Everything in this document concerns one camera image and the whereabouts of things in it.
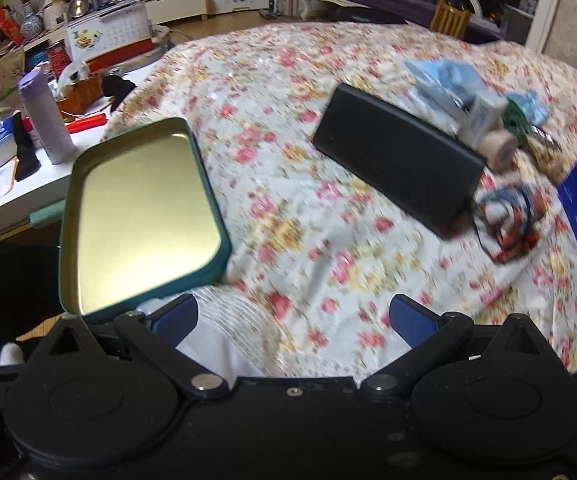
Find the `silver bolt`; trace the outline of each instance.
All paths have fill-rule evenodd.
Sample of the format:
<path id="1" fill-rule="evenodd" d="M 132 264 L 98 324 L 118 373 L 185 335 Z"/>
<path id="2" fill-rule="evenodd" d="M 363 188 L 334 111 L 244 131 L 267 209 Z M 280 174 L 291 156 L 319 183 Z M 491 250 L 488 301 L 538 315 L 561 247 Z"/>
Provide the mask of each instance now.
<path id="1" fill-rule="evenodd" d="M 377 374 L 367 379 L 367 386 L 376 392 L 385 392 L 397 386 L 397 379 L 392 375 Z"/>
<path id="2" fill-rule="evenodd" d="M 222 377 L 216 376 L 215 374 L 199 374 L 190 380 L 190 384 L 198 390 L 215 390 L 219 388 L 224 380 Z"/>
<path id="3" fill-rule="evenodd" d="M 302 388 L 289 388 L 286 390 L 286 394 L 289 397 L 301 397 L 303 393 L 304 390 Z"/>

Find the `blue lid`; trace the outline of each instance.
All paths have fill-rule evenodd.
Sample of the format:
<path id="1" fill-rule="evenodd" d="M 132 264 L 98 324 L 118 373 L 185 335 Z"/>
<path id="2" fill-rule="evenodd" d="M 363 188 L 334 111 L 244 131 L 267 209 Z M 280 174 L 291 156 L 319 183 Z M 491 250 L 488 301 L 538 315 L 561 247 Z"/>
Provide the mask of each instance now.
<path id="1" fill-rule="evenodd" d="M 37 97 L 46 90 L 47 86 L 48 80 L 40 67 L 35 67 L 17 83 L 22 99 Z"/>

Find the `floral pattern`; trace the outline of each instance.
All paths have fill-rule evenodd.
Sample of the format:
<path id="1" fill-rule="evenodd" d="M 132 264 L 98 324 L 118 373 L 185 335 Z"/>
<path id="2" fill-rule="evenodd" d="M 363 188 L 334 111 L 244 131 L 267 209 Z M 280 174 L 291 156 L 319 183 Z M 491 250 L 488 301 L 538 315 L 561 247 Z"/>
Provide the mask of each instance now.
<path id="1" fill-rule="evenodd" d="M 514 171 L 487 172 L 478 190 L 523 180 L 542 192 L 540 242 L 521 260 L 495 265 L 468 228 L 440 240 L 310 142 L 339 82 L 402 105 L 413 84 L 403 61 L 438 57 L 470 63 L 500 92 L 534 89 L 550 107 L 545 130 L 565 155 L 538 170 L 518 153 Z M 194 130 L 233 244 L 214 293 L 245 296 L 270 320 L 264 333 L 278 340 L 264 350 L 281 373 L 361 378 L 406 352 L 389 323 L 397 293 L 479 323 L 525 313 L 577 370 L 577 245 L 553 185 L 577 160 L 577 71 L 565 63 L 412 25 L 271 25 L 178 46 L 106 135 L 171 116 Z"/>

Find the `white table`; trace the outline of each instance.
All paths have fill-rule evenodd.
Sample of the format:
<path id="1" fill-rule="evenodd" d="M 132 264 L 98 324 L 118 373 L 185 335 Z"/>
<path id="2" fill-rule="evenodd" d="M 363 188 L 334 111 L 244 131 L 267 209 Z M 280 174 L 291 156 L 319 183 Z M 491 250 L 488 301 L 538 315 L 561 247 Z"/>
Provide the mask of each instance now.
<path id="1" fill-rule="evenodd" d="M 140 86 L 151 73 L 153 67 L 152 64 L 123 75 L 123 77 Z M 71 138 L 79 152 L 99 143 L 104 128 L 105 126 L 99 126 L 73 134 Z M 26 223 L 28 215 L 33 211 L 66 197 L 75 158 L 53 166 L 44 150 L 37 150 L 36 155 L 41 163 L 37 173 L 21 182 L 15 182 L 12 189 L 0 199 L 0 233 Z"/>

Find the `small white container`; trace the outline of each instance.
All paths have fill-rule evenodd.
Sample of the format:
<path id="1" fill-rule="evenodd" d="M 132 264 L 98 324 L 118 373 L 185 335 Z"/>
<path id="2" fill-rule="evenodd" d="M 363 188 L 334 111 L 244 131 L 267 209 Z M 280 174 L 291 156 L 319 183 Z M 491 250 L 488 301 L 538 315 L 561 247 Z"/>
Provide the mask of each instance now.
<path id="1" fill-rule="evenodd" d="M 22 102 L 30 122 L 51 164 L 61 164 L 75 154 L 75 144 L 68 134 L 46 76 L 40 68 L 34 68 L 18 83 Z"/>

